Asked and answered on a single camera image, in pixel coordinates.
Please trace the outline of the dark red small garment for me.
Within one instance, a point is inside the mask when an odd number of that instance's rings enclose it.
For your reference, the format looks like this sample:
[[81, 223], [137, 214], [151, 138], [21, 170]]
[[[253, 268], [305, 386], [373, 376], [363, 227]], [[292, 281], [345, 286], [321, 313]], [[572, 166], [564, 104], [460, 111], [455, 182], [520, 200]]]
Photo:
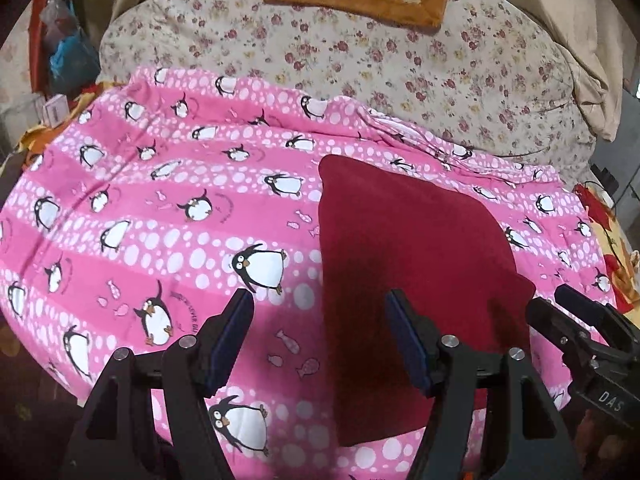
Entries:
[[333, 413], [338, 443], [353, 446], [422, 428], [432, 408], [390, 331], [388, 292], [464, 344], [502, 353], [529, 345], [535, 286], [479, 200], [346, 156], [326, 156], [319, 174]]

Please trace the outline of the pink penguin print blanket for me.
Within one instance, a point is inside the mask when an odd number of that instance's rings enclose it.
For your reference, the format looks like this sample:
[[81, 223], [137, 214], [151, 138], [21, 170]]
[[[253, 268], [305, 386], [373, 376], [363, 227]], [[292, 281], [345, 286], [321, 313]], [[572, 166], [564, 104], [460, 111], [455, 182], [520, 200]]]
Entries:
[[[549, 166], [434, 136], [347, 96], [323, 101], [259, 78], [142, 68], [106, 90], [38, 155], [1, 211], [1, 309], [35, 361], [85, 399], [120, 347], [162, 350], [195, 333], [235, 289], [256, 302], [218, 434], [232, 470], [257, 479], [401, 479], [422, 436], [343, 446], [335, 434], [322, 292], [323, 159], [374, 169], [448, 202], [395, 198], [356, 214], [393, 245], [384, 260], [420, 292], [440, 292], [463, 339], [532, 348], [557, 404], [570, 375], [551, 344], [514, 318], [491, 327], [463, 299], [487, 284], [488, 244], [508, 248], [539, 295], [562, 284], [614, 295], [579, 198]], [[451, 203], [470, 204], [458, 214]]]

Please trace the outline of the floral beige bed sheet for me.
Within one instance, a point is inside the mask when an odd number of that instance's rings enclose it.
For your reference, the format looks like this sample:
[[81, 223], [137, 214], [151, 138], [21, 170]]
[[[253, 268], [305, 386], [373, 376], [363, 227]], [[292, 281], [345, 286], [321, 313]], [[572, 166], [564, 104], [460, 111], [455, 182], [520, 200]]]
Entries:
[[118, 81], [142, 65], [201, 67], [351, 96], [567, 184], [596, 145], [561, 48], [506, 0], [448, 0], [434, 32], [264, 0], [145, 0], [107, 27], [100, 61]]

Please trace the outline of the beige pillow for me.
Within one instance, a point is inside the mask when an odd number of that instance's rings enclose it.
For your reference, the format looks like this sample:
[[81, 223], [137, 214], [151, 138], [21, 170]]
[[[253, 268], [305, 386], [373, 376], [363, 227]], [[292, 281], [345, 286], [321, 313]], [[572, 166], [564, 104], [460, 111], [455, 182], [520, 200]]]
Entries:
[[636, 42], [611, 0], [509, 0], [544, 24], [568, 56], [590, 130], [612, 142], [622, 116], [624, 57]]

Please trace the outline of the white small box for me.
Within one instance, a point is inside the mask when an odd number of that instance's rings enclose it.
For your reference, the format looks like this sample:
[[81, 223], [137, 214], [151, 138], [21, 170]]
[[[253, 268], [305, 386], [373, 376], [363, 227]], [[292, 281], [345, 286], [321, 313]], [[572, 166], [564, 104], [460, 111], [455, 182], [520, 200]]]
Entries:
[[43, 121], [49, 128], [55, 128], [65, 122], [70, 108], [64, 94], [56, 94], [44, 102], [42, 107]]

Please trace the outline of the blue plastic bag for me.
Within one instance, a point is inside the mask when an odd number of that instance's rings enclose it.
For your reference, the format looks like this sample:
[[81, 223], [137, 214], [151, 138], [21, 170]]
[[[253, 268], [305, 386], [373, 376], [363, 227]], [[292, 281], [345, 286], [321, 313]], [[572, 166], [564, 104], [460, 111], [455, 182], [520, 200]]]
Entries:
[[82, 30], [62, 39], [49, 58], [54, 94], [72, 94], [92, 84], [100, 73], [98, 52]]

